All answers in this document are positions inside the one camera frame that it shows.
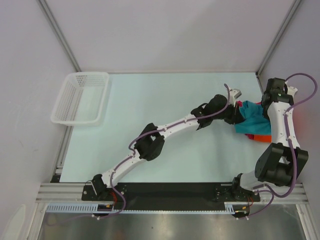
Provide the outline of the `teal t shirt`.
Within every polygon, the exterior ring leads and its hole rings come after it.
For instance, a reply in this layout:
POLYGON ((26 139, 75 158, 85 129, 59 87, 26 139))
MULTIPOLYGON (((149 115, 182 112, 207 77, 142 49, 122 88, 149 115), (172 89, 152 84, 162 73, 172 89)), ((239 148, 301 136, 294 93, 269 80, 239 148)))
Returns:
POLYGON ((235 132, 245 135, 271 135, 271 124, 268 119, 264 117, 264 109, 260 102, 238 101, 239 112, 244 118, 241 123, 234 125, 235 132))

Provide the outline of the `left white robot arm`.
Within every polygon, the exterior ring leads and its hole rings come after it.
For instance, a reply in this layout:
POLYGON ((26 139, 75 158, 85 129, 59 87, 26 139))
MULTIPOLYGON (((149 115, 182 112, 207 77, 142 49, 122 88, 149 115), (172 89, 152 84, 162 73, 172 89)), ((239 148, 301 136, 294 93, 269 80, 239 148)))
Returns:
POLYGON ((217 94, 208 103, 193 109, 187 116, 165 125, 149 123, 140 135, 128 146, 131 153, 113 168, 97 174, 89 181, 93 198, 105 200, 111 189, 141 163, 156 159, 162 152, 166 140, 185 131, 197 131, 208 127, 214 120, 226 120, 231 124, 239 111, 239 90, 231 90, 228 97, 217 94))

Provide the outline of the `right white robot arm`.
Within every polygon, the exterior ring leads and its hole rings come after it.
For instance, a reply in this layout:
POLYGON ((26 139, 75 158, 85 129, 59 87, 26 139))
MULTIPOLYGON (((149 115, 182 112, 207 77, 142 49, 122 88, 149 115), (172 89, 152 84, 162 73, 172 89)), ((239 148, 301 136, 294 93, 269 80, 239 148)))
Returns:
POLYGON ((271 143, 256 162, 255 169, 240 173, 232 181, 231 196, 242 201, 262 187, 278 198, 285 198, 295 188, 297 178, 309 154, 301 149, 293 123, 294 95, 297 89, 281 78, 270 78, 262 95, 263 116, 271 126, 271 143))

